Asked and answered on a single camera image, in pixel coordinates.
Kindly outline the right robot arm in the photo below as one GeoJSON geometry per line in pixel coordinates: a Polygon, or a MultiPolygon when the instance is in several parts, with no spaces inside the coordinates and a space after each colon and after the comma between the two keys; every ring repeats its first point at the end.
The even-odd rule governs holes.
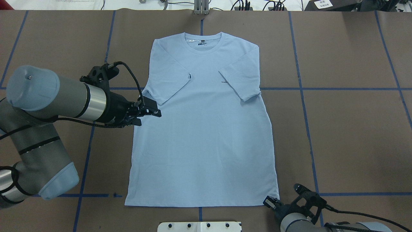
{"type": "Polygon", "coordinates": [[[279,223],[281,232],[391,232],[392,230],[381,223],[382,218],[368,215],[377,222],[349,223],[347,221],[317,225],[322,210],[338,214],[357,215],[356,212],[336,210],[331,207],[318,193],[306,191],[300,193],[291,203],[284,204],[278,198],[267,196],[263,204],[274,212],[275,220],[279,223]]]}

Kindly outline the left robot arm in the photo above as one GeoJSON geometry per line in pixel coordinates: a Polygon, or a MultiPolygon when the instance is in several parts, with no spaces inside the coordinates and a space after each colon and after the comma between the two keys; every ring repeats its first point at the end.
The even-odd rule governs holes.
{"type": "Polygon", "coordinates": [[[146,115],[161,117],[156,101],[143,95],[125,62],[94,66],[78,81],[55,72],[23,65],[15,70],[1,99],[1,139],[11,138],[20,161],[1,166],[1,209],[39,195],[50,200],[79,183],[74,162],[54,123],[70,121],[100,128],[140,126],[146,115]],[[128,101],[110,91],[109,81],[124,66],[138,88],[128,101]]]}

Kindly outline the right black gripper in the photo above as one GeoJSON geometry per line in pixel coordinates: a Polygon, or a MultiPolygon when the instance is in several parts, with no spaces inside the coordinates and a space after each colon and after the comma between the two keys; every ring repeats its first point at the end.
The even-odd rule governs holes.
{"type": "Polygon", "coordinates": [[[314,214],[305,206],[299,206],[296,203],[283,204],[278,198],[272,196],[267,196],[263,205],[274,211],[274,218],[278,223],[281,223],[284,217],[292,213],[300,213],[305,218],[309,217],[309,220],[314,217],[314,214]]]}

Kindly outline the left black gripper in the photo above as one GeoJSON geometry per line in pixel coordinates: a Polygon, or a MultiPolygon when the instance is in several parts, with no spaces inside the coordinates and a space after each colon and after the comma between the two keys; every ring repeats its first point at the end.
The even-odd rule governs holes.
{"type": "Polygon", "coordinates": [[[136,102],[128,101],[124,96],[105,91],[105,128],[123,128],[129,125],[141,125],[138,117],[162,117],[156,101],[139,96],[136,102]]]}

